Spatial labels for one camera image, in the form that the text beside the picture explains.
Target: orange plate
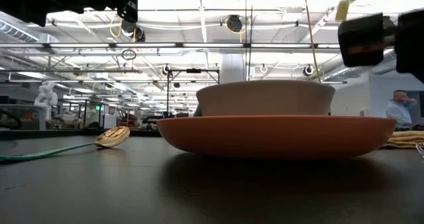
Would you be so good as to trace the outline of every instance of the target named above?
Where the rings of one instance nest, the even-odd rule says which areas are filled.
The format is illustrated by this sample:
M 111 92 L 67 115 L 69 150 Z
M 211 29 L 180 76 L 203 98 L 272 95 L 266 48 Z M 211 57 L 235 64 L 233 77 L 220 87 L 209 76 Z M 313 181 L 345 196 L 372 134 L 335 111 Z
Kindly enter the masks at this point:
M 396 121 L 373 117 L 225 116 L 157 121 L 162 136 L 187 152 L 264 158 L 343 158 L 376 150 Z

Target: workbench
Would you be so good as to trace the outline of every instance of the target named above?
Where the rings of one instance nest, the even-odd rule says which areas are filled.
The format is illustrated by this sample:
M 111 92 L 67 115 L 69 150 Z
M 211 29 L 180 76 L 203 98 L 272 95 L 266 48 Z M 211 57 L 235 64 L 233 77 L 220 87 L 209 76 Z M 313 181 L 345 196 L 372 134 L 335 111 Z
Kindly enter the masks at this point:
M 0 141 L 0 154 L 95 137 Z M 130 137 L 0 162 L 1 223 L 424 223 L 424 159 L 377 150 L 345 160 L 217 158 Z

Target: gold spoon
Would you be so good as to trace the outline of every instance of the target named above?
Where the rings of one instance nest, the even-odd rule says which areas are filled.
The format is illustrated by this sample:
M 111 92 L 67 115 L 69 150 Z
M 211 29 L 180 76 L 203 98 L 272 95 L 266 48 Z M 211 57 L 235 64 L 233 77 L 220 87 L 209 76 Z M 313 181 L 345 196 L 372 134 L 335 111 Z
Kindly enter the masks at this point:
M 58 148 L 55 150 L 47 150 L 42 152 L 35 152 L 32 154 L 24 155 L 0 155 L 0 160 L 10 160 L 10 161 L 28 161 L 35 160 L 39 158 L 46 158 L 54 154 L 65 152 L 68 150 L 73 150 L 76 148 L 81 148 L 89 145 L 95 145 L 101 148 L 112 148 L 124 142 L 130 136 L 130 129 L 128 127 L 115 127 L 108 131 L 105 131 L 103 134 L 99 135 L 95 142 L 90 142 L 87 144 L 79 144 L 66 148 Z

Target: yellow cloth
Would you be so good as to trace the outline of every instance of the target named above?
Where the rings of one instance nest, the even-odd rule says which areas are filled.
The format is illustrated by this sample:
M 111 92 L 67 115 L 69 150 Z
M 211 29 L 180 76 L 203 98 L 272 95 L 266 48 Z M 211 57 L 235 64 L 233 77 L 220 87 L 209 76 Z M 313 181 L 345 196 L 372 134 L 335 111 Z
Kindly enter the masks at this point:
M 424 131 L 399 131 L 393 132 L 383 147 L 415 148 L 417 142 L 424 142 Z

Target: white bowl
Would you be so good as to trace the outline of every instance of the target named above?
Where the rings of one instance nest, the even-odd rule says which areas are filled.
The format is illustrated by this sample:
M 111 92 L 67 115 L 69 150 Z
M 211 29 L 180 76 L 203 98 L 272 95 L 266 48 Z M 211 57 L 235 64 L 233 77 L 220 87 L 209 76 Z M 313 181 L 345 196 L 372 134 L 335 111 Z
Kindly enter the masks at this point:
M 203 116 L 327 115 L 334 93 L 317 82 L 266 80 L 213 85 L 196 96 Z

